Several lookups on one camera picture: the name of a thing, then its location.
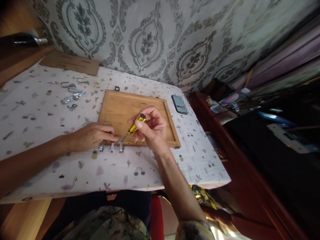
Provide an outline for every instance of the forearm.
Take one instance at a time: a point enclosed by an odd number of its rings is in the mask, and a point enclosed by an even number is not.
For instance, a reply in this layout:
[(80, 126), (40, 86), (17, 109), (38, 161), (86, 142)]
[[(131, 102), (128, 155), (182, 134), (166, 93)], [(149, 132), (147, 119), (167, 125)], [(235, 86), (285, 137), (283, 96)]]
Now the forearm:
[(155, 154), (164, 188), (179, 221), (207, 221), (171, 150)]
[(0, 199), (68, 152), (64, 136), (0, 161)]

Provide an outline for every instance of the wallpaper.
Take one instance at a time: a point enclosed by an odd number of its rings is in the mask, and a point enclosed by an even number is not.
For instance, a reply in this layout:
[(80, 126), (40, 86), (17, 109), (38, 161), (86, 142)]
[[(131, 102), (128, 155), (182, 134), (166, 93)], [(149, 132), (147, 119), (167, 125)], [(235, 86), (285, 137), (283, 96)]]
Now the wallpaper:
[(107, 68), (175, 85), (231, 83), (317, 0), (33, 0), (49, 42)]

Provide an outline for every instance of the cardboard piece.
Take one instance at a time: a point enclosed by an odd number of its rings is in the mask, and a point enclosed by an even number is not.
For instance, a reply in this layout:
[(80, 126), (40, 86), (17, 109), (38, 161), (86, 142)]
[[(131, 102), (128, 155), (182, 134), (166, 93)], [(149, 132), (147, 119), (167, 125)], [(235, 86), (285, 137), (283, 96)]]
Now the cardboard piece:
[(99, 61), (53, 51), (39, 63), (43, 66), (68, 69), (72, 71), (97, 75)]

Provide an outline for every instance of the bottle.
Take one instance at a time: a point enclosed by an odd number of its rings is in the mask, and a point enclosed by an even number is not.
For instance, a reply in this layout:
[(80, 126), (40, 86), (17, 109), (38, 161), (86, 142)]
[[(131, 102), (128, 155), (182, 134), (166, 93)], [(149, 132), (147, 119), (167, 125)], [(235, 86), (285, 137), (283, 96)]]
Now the bottle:
[(243, 99), (246, 94), (248, 94), (250, 90), (248, 88), (243, 88), (241, 90), (237, 90), (233, 93), (231, 93), (229, 96), (222, 99), (217, 104), (213, 105), (210, 109), (214, 113), (220, 112), (223, 108), (227, 107), (228, 105), (231, 105), (232, 103), (236, 103)]

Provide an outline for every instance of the screwdriver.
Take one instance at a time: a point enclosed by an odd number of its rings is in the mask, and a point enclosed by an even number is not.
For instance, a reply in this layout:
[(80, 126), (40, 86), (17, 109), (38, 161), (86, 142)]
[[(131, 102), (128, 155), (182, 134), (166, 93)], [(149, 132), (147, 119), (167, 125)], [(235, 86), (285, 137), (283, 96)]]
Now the screwdriver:
[[(144, 114), (139, 114), (139, 115), (137, 116), (136, 120), (139, 120), (139, 121), (144, 122), (144, 121), (147, 120), (147, 118), (146, 118), (146, 115), (144, 115)], [(135, 132), (136, 130), (137, 130), (137, 127), (136, 127), (136, 125), (135, 125), (134, 122), (133, 122), (133, 124), (132, 124), (132, 125), (130, 126), (130, 128), (128, 129), (127, 135), (122, 139), (121, 142), (124, 142), (124, 140), (126, 139), (126, 137), (127, 137), (128, 135), (134, 134), (134, 132)]]

